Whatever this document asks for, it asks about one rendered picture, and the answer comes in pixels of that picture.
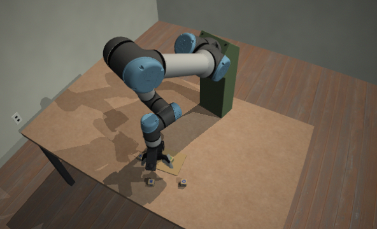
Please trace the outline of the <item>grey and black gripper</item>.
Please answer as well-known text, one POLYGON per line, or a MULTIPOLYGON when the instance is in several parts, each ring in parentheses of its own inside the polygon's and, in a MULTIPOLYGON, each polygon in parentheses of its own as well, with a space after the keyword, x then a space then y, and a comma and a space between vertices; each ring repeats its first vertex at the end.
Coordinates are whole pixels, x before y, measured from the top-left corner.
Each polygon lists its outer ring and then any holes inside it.
MULTIPOLYGON (((173 169, 173 165, 170 162, 171 161, 170 154, 167 154, 167 155, 162 154, 162 151, 164 151, 164 141, 161 141, 161 143, 156 147, 149 147, 149 146, 147 147, 150 149, 156 149, 158 147, 157 160, 162 160, 162 163, 165 163, 170 169, 173 169)), ((146 163, 146 155, 147 155, 147 152, 143 154, 141 166, 144 166, 144 164, 146 163)))

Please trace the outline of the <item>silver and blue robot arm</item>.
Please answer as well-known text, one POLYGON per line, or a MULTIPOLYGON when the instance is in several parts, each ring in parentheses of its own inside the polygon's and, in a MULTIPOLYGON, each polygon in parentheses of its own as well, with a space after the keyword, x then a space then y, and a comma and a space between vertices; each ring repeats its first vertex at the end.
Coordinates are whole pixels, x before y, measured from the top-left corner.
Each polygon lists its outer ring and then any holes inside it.
POLYGON ((147 146, 158 146, 160 131, 182 116, 177 103, 168 104, 154 90, 163 79, 196 75, 217 82, 228 71, 231 62, 222 54, 220 43, 210 37, 202 39, 192 33, 183 33, 176 39, 172 54, 144 50, 125 37, 115 37, 104 46, 103 58, 107 66, 154 113, 141 118, 147 146))

